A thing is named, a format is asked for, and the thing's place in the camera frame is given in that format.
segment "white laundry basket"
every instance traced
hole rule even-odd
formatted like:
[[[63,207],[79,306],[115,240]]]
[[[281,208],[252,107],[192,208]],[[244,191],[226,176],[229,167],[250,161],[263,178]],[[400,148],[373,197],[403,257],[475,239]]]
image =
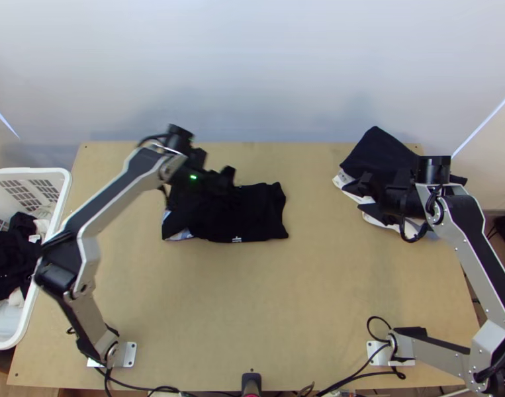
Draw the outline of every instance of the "white laundry basket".
[[[71,174],[62,168],[0,169],[0,230],[7,230],[14,213],[32,212],[55,202],[48,239],[59,228],[70,185]],[[0,307],[0,350],[15,346],[23,338],[37,293],[32,281],[23,308]]]

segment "wooden table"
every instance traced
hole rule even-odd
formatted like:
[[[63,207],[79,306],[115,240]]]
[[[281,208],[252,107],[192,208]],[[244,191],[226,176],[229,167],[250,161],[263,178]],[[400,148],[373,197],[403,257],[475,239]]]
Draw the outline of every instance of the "wooden table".
[[[163,242],[162,193],[144,193],[99,237],[96,301],[121,336],[138,342],[132,369],[113,376],[142,386],[238,390],[260,372],[265,390],[324,388],[366,360],[365,322],[423,326],[432,337],[468,345],[478,330],[453,250],[424,238],[404,243],[363,221],[331,182],[353,144],[200,144],[207,167],[237,169],[236,184],[280,181],[287,240],[260,243]],[[132,142],[83,144],[66,214],[109,182]],[[10,384],[102,388],[68,321],[41,293],[17,347]],[[352,388],[460,384],[423,363]]]

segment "black fabric pile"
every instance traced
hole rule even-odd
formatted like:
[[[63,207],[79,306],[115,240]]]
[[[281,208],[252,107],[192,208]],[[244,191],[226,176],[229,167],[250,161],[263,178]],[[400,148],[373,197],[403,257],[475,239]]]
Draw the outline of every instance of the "black fabric pile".
[[[379,127],[372,127],[361,138],[340,167],[350,177],[358,179],[364,172],[372,173],[384,185],[394,182],[397,171],[414,170],[419,155]],[[465,185],[467,178],[451,175],[450,182]]]
[[[221,175],[233,179],[234,169]],[[288,238],[282,223],[285,195],[278,182],[236,187],[229,183],[224,191],[188,191],[173,187],[162,223],[165,240],[184,229],[198,238],[218,243],[260,242]]]
[[[8,231],[0,232],[0,300],[16,288],[26,297],[41,250],[40,241],[28,241],[36,233],[34,219],[18,212],[11,218]]]

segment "white tag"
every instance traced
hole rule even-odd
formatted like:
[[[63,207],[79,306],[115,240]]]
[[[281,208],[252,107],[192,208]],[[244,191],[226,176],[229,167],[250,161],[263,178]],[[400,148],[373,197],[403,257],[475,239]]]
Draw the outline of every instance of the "white tag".
[[[41,240],[41,235],[40,234],[32,234],[30,237],[28,237],[28,241],[30,243],[36,243],[39,240]]]

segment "white backdrop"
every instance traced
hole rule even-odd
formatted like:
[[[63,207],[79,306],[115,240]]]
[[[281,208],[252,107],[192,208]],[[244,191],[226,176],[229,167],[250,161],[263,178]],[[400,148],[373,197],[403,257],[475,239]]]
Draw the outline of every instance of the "white backdrop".
[[[505,96],[505,1],[0,0],[5,155],[174,122],[199,141],[356,141],[450,154]]]

